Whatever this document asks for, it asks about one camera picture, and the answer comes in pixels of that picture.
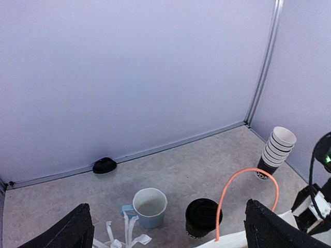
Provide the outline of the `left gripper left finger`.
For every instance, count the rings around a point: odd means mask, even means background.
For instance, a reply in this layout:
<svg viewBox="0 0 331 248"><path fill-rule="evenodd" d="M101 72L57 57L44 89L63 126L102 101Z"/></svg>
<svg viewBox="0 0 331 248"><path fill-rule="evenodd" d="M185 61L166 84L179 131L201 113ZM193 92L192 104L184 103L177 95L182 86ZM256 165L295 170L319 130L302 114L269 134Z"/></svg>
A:
<svg viewBox="0 0 331 248"><path fill-rule="evenodd" d="M94 229L89 204L79 204L44 233L21 247L92 247Z"/></svg>

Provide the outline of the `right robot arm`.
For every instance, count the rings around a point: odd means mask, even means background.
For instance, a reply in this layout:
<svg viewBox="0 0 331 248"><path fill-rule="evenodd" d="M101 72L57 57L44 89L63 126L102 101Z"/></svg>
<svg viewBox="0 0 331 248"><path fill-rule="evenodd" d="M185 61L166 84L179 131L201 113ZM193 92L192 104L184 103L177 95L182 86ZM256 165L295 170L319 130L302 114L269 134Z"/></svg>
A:
<svg viewBox="0 0 331 248"><path fill-rule="evenodd" d="M312 186L313 165L315 160L320 162L324 166L324 169L330 173L330 132L321 137L313 149L309 167L308 183L310 186Z"/></svg>

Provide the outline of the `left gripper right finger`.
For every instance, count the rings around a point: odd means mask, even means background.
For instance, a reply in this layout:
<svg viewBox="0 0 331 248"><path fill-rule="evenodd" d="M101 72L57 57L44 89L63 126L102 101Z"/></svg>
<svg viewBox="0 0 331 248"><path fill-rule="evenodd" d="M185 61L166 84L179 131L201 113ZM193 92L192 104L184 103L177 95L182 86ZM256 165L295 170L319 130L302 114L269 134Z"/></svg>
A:
<svg viewBox="0 0 331 248"><path fill-rule="evenodd" d="M247 246L328 248L328 244L296 229L257 200L248 200L244 221Z"/></svg>

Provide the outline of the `white paper bag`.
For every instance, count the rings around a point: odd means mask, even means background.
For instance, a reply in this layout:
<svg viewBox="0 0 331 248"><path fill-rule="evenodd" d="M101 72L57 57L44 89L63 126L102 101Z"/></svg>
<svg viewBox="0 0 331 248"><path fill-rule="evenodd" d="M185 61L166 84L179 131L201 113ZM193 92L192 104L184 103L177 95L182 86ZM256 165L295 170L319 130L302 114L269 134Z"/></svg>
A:
<svg viewBox="0 0 331 248"><path fill-rule="evenodd" d="M267 175L275 185L275 200L271 209L268 209L257 200L248 200L246 204L245 230L228 235L220 235L220 211L227 190L232 181L245 172L259 172ZM259 168L244 168L237 171L225 184L216 211L215 239L200 245L200 247L285 247L293 239L289 232L298 231L292 211L276 215L274 213L279 200L279 185L276 179L268 172Z"/></svg>

